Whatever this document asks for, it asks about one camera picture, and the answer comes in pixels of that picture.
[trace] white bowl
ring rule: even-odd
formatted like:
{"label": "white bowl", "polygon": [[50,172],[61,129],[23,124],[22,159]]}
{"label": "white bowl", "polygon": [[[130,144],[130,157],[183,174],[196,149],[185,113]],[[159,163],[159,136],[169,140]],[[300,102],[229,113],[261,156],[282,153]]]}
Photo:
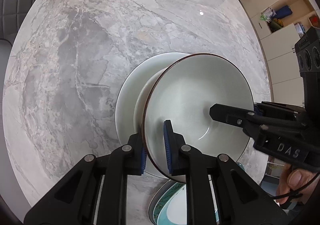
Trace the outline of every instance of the white bowl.
{"label": "white bowl", "polygon": [[228,60],[199,53],[168,67],[154,84],[143,113],[142,137],[150,160],[166,177],[185,183],[185,176],[171,176],[167,168],[163,124],[171,120],[175,133],[202,153],[226,153],[237,161],[249,137],[242,128],[213,121],[214,104],[253,110],[249,85]]}
{"label": "white bowl", "polygon": [[134,131],[136,133],[138,133],[141,128],[143,110],[146,105],[146,101],[149,96],[149,93],[154,83],[156,83],[157,79],[166,69],[167,67],[158,71],[156,74],[154,74],[140,91],[140,94],[136,102],[136,106],[134,107],[134,113],[133,113]]}
{"label": "white bowl", "polygon": [[[116,102],[116,133],[121,145],[128,142],[130,135],[135,134],[133,114],[138,96],[147,81],[175,61],[187,56],[186,53],[168,52],[153,56],[138,65],[124,81]],[[147,158],[145,172],[165,178]]]}

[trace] camera lens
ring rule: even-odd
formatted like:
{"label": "camera lens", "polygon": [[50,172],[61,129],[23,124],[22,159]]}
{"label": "camera lens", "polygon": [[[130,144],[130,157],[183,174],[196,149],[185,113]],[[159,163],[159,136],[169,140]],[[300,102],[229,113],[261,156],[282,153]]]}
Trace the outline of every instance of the camera lens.
{"label": "camera lens", "polygon": [[311,58],[310,58],[309,52],[307,50],[304,52],[304,58],[306,60],[307,69],[310,70],[311,69]]}
{"label": "camera lens", "polygon": [[319,55],[319,51],[316,47],[313,47],[312,54],[313,54],[313,57],[315,58],[316,67],[317,68],[320,67],[320,55]]}
{"label": "camera lens", "polygon": [[299,55],[298,63],[299,63],[299,67],[300,67],[301,69],[303,69],[303,60],[302,60],[301,55]]}

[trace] stacked dishes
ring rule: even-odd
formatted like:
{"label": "stacked dishes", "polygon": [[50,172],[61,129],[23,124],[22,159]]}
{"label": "stacked dishes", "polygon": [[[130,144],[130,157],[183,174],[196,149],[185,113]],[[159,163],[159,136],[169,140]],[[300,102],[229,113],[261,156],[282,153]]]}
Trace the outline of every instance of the stacked dishes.
{"label": "stacked dishes", "polygon": [[[214,205],[217,206],[211,181],[210,187]],[[215,214],[216,221],[219,221],[217,208]],[[164,184],[151,200],[148,215],[154,225],[186,225],[186,185],[174,181]]]}
{"label": "stacked dishes", "polygon": [[145,171],[172,177],[167,168],[163,123],[171,120],[175,133],[202,153],[226,153],[237,161],[249,137],[236,126],[213,121],[214,104],[253,110],[249,85],[228,60],[213,54],[164,53],[154,56],[130,73],[116,103],[116,131],[121,145],[142,128],[148,153]]}

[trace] black cable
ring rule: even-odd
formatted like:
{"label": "black cable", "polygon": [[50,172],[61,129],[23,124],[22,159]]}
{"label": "black cable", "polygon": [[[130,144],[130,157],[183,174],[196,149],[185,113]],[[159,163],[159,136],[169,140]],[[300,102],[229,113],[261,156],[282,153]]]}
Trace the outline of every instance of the black cable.
{"label": "black cable", "polygon": [[311,183],[313,183],[318,178],[319,174],[320,174],[320,172],[318,172],[310,181],[308,181],[304,186],[301,186],[299,189],[296,189],[296,190],[291,191],[291,192],[286,193],[286,194],[282,194],[282,195],[271,197],[271,199],[277,200],[277,199],[281,199],[281,198],[297,195],[298,192],[302,191],[303,189],[307,188]]}

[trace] marble table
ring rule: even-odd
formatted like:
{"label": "marble table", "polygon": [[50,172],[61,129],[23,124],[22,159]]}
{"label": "marble table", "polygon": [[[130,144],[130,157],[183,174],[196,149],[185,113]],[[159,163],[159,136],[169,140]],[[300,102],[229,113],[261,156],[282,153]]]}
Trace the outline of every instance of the marble table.
{"label": "marble table", "polygon": [[[210,52],[234,63],[254,100],[269,101],[263,54],[238,0],[36,0],[5,76],[6,145],[33,206],[81,158],[120,144],[117,95],[142,61],[164,52]],[[250,140],[240,162],[260,182],[267,156]],[[148,204],[165,179],[128,179],[127,218],[150,224]]]}

